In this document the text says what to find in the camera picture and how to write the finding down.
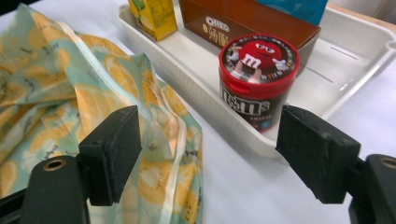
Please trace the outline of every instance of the m&m's container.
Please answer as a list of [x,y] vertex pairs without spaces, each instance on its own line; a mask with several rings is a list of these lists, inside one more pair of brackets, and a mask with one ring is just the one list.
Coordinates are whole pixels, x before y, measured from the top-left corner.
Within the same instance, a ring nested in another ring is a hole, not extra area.
[[259,132],[279,120],[300,66],[297,49],[272,35],[231,40],[219,55],[220,97]]

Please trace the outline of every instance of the yellow juice box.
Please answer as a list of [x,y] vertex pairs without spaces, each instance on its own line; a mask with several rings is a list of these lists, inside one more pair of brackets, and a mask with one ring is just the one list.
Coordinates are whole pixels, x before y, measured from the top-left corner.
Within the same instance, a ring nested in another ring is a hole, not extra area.
[[177,30],[172,0],[128,0],[136,24],[156,41]]

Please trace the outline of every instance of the brown box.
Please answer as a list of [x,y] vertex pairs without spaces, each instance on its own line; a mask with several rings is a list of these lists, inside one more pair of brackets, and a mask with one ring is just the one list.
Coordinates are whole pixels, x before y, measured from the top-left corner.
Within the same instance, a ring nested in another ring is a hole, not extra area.
[[179,0],[179,4],[184,26],[219,48],[240,35],[275,35],[297,48],[303,65],[320,31],[254,0]]

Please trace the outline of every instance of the blue object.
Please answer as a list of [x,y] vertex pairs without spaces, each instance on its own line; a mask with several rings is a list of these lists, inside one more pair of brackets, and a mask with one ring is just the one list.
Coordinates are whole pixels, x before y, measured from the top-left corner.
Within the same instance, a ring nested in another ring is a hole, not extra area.
[[257,0],[298,19],[319,25],[327,0]]

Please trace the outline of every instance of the plastic bag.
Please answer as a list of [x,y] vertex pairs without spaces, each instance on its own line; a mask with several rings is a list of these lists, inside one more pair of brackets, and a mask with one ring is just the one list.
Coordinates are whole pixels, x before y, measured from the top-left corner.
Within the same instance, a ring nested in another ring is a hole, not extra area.
[[20,5],[0,35],[0,198],[24,189],[33,167],[78,154],[112,111],[137,105],[142,152],[119,204],[92,223],[201,223],[202,130],[145,55]]

